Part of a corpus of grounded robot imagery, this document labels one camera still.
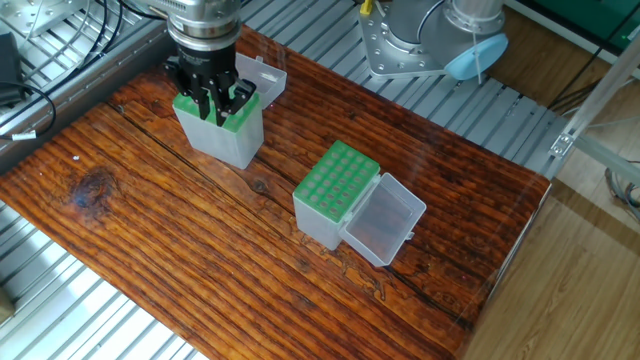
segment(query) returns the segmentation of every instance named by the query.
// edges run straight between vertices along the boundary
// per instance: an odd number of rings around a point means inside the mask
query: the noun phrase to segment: wood knot
[[[260,194],[265,193],[267,192],[267,185],[260,180],[256,180],[253,182],[253,191]]]
[[[82,209],[104,210],[105,200],[115,187],[116,181],[107,169],[93,169],[84,175],[75,187],[73,203]]]

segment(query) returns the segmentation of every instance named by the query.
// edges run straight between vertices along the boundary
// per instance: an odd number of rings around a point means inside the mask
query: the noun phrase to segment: metal frame
[[[640,169],[582,133],[640,65],[640,36],[620,55],[551,146],[549,154],[564,158],[575,145],[616,173],[640,184]]]

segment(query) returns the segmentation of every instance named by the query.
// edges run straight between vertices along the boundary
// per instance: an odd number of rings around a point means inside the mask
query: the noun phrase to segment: blue cap
[[[483,72],[502,56],[507,49],[507,45],[509,45],[509,40],[505,34],[501,33],[492,36],[458,55],[444,69],[458,80],[471,79],[474,76],[478,76],[475,56],[476,47],[478,49],[480,72]]]

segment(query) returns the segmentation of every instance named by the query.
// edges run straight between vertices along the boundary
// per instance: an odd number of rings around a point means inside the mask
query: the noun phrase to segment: metal bracket
[[[385,5],[384,10],[389,11],[389,7]],[[394,39],[391,38],[391,31],[375,6],[371,14],[360,14],[359,20],[367,61],[373,75],[398,79],[446,74],[442,66],[420,45],[402,50],[397,44],[392,45]]]
[[[556,139],[556,141],[551,146],[549,155],[559,158],[565,157],[569,153],[569,150],[571,150],[571,147],[573,146],[573,143],[575,141],[576,139],[567,133],[560,134],[560,136],[558,136],[558,139]]]
[[[593,119],[602,111],[622,84],[640,64],[640,37],[636,37],[607,74],[600,80],[598,86],[589,95],[584,104],[571,118],[564,130],[553,143],[549,154],[563,157],[571,148],[575,140],[587,129]]]
[[[0,18],[25,36],[33,28],[31,36],[35,37],[57,25],[62,19],[67,18],[87,4],[85,0],[43,1],[42,7],[40,7],[39,2],[28,0],[0,1]]]

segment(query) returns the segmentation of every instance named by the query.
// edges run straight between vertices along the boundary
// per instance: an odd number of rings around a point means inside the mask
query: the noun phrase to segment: metal grate floor
[[[351,0],[245,1],[242,18],[259,32],[496,154],[549,178],[559,170],[560,161],[547,150],[565,121],[494,79],[479,85],[477,80],[458,82],[448,76],[372,78],[358,9]],[[95,23],[93,39],[97,28]],[[61,56],[69,59],[60,61],[72,66],[77,52],[65,53]],[[33,73],[31,81],[39,86],[60,76],[45,70],[61,66],[57,61],[31,65],[23,65],[23,70]],[[2,359],[204,358],[1,202],[0,287],[17,308],[16,315],[0,325]]]

